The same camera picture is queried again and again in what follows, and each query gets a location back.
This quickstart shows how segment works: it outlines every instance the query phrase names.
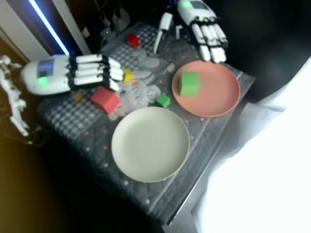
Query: green light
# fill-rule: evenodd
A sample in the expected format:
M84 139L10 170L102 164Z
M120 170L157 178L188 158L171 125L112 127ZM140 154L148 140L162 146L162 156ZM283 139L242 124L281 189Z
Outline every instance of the green light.
M185 2L183 2L183 3L181 4L181 6L184 7L184 8L188 8L188 7L192 7L192 4L191 4L191 2L189 2L189 1L185 1Z
M46 85L48 83L48 78L47 77L38 78L37 82L41 86Z

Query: toy block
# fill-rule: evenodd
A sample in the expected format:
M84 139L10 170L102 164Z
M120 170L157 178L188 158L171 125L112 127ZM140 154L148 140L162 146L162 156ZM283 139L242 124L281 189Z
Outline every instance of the toy block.
M200 89L198 72L182 72L180 78L180 96L196 96Z
M128 83L134 78L134 74L130 69L123 70L123 82Z
M91 96L93 104L110 114L120 103L118 96L104 87L99 87Z
M171 103L171 98L168 97L165 94L160 95L157 99L156 99L156 104L159 105L162 108L167 108L170 103Z
M78 91L78 92L76 92L76 93L73 93L73 94L71 95L71 98L72 98L76 103L78 103L78 102L80 102L81 100L83 100L84 95L83 95L83 93L82 93L81 91Z
M135 34L129 34L126 37L126 42L129 46L131 46L132 48L136 48L139 45L139 39Z

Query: robotic hand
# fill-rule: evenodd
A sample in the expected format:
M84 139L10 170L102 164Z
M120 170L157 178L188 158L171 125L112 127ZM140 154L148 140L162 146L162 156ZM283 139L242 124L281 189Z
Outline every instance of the robotic hand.
M176 38L179 39L179 30L186 27L192 35L195 45L204 61L215 63L225 62L225 48L228 41L223 30L217 24L218 18L202 0L177 0L177 6L171 6L176 12L181 25L176 26ZM173 14L165 12L162 16L159 31L155 40L154 53L157 53L165 35L170 30Z
M123 80L121 64L101 54L57 55L30 62L21 72L27 90L35 95L54 95L92 86L119 91Z
M27 137L29 128L27 123L23 121L21 112L26 108L26 102L19 98L21 92L16 88L12 80L10 79L11 70L15 68L21 68L20 64L11 63L11 59L8 56L0 56L0 85L6 92L9 103L11 106L12 116L11 122L20 131L20 133Z

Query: pink plate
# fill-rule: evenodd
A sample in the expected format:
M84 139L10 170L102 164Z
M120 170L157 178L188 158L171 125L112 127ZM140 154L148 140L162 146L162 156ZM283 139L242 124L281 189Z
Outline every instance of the pink plate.
M179 96L179 82L184 71L199 72L201 86L197 96ZM181 67L173 77L172 90L175 99L185 110L201 117L217 117L229 112L237 105L241 94L238 80L229 69L202 61Z

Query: table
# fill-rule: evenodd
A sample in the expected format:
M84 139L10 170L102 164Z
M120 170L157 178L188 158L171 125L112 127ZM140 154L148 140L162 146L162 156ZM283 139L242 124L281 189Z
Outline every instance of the table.
M129 33L136 33L140 46L132 49L124 39ZM83 90L85 98L75 103L69 95L44 100L38 107L45 121L86 158L97 176L110 180L123 195L140 209L162 224L168 223L180 204L200 177L210 159L232 111L215 118L194 116L183 110L173 97L171 81L174 72L182 65L199 60L196 49L185 41L176 41L169 36L164 51L152 53L157 29L139 22L126 30L116 40L107 44L100 53L117 59L123 68L134 71L135 85L123 84L117 94L121 107L107 116L89 100L96 89ZM227 64L241 86L241 99L254 78ZM125 176L116 166L111 150L114 129L123 116L131 111L153 106L155 98L165 93L171 97L170 110L185 122L190 133L190 155L182 169L175 176L157 183L141 183Z

